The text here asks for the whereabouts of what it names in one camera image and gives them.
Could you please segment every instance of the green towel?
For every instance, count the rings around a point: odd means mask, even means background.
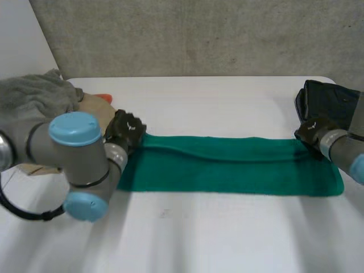
[[[146,135],[118,186],[127,191],[334,196],[338,169],[296,139]]]

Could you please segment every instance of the gray wall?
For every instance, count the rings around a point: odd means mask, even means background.
[[[65,78],[326,76],[364,90],[363,0],[30,0]]]

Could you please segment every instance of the black cloth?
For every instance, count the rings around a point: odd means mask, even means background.
[[[360,91],[336,84],[307,80],[299,91],[295,105],[301,123],[311,118],[328,118],[348,130]]]

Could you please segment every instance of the gray towel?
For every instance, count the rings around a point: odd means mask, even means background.
[[[26,75],[0,81],[0,124],[19,119],[55,118],[77,111],[84,94],[52,69],[44,75]]]

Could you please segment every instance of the white table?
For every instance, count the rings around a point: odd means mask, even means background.
[[[155,135],[292,138],[293,99],[323,77],[75,78],[110,93]],[[0,209],[0,272],[363,272],[364,187],[346,175],[338,197],[116,192],[92,225],[49,223]],[[61,175],[16,172],[7,194],[24,208],[57,207]]]

